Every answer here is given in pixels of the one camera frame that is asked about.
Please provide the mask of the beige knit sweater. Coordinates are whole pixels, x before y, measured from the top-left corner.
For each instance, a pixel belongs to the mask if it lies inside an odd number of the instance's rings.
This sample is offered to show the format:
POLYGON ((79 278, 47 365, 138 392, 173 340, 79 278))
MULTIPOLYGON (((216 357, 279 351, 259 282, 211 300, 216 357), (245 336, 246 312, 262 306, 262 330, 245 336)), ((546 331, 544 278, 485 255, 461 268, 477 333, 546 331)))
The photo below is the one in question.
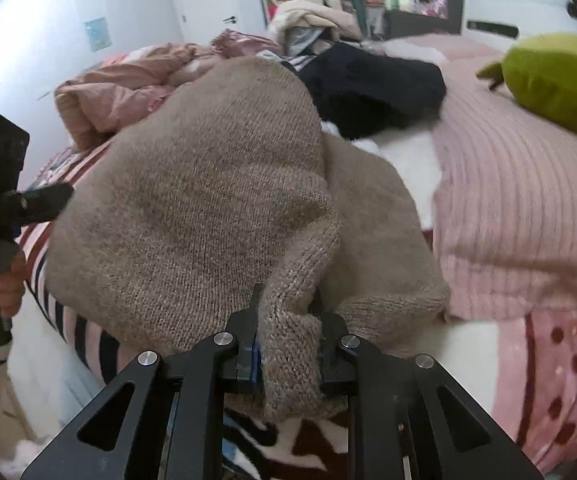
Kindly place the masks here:
POLYGON ((54 224, 46 288, 134 350, 221 330, 261 285, 261 420, 312 413, 313 300, 403 351, 449 287, 396 169, 321 128, 298 77, 234 58, 117 133, 54 224))

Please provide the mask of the cream clothes pile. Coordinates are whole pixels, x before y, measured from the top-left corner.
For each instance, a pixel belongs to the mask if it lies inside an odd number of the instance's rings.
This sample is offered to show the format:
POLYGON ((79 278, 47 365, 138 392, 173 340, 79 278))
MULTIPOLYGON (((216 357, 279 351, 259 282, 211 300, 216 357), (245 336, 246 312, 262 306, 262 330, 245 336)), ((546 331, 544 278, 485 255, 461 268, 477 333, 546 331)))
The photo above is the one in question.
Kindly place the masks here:
POLYGON ((287 56, 308 51, 318 40, 362 40, 354 13, 337 10, 309 0, 288 0, 275 10, 267 34, 287 56))

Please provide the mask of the pink quilted blanket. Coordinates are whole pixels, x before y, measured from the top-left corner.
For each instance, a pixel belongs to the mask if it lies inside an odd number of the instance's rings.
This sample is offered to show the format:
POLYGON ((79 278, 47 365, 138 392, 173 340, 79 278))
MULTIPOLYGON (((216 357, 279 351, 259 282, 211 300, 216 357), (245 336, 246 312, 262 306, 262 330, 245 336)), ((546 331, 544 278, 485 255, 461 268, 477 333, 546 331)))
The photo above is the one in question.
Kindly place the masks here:
POLYGON ((54 91, 55 106, 72 144, 86 151, 152 114, 221 61, 198 44, 144 48, 63 82, 54 91))

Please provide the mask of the pink ribbed pillow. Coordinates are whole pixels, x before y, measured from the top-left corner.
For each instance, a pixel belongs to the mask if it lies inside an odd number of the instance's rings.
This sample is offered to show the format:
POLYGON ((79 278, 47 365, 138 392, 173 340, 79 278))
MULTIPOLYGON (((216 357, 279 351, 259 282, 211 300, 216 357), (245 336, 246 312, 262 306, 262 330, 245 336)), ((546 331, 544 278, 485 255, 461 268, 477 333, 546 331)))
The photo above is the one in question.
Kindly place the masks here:
POLYGON ((491 92, 476 70, 485 44, 426 34, 447 94, 432 127, 441 167, 433 249, 464 320, 577 309, 577 136, 491 92))

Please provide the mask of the white door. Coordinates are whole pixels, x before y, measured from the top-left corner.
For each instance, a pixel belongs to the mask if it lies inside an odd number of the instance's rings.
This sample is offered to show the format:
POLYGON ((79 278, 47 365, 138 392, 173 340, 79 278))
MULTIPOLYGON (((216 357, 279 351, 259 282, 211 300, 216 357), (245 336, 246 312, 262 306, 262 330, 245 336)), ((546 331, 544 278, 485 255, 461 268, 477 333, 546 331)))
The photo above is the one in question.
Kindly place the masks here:
POLYGON ((238 0, 174 0, 183 38, 192 44, 210 44, 226 29, 242 25, 238 0))

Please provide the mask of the black fuzzy garment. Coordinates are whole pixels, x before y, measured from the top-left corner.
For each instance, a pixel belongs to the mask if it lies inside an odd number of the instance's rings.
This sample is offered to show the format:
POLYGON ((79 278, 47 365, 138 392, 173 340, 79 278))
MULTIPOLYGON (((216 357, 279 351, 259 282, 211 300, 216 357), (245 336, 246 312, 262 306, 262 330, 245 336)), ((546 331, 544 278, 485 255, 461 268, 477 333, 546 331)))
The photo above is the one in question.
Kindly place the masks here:
POLYGON ((298 76, 321 119, 335 125, 347 140, 434 118, 446 96, 437 65, 373 54, 349 44, 334 44, 298 76))

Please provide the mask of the green plush toy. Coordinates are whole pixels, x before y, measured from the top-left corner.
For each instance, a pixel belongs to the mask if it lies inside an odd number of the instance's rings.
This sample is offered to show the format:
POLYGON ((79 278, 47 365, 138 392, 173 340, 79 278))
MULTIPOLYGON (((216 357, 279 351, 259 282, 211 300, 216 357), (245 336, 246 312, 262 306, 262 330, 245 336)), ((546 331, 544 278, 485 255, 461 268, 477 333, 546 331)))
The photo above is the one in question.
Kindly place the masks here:
POLYGON ((476 78, 487 81, 491 91, 506 86, 525 110, 577 134, 577 34, 522 39, 476 78))

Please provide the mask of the white headboard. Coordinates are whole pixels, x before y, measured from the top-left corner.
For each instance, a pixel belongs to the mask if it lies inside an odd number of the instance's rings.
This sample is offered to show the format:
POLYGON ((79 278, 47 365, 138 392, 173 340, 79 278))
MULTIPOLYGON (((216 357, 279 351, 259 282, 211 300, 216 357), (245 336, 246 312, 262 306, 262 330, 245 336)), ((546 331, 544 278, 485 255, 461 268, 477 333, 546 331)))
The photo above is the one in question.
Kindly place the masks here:
POLYGON ((525 37, 573 32, 573 0, 463 0, 461 34, 505 49, 525 37))

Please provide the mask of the blue wall poster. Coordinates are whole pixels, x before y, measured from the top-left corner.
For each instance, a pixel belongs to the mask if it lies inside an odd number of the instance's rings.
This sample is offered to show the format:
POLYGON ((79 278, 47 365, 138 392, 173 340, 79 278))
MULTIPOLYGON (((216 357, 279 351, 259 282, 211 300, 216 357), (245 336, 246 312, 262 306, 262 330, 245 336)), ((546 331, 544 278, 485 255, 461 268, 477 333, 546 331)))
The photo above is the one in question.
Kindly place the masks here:
POLYGON ((84 30, 92 52, 104 50, 113 44, 112 39, 110 39, 106 18, 95 18, 87 21, 84 23, 84 30))

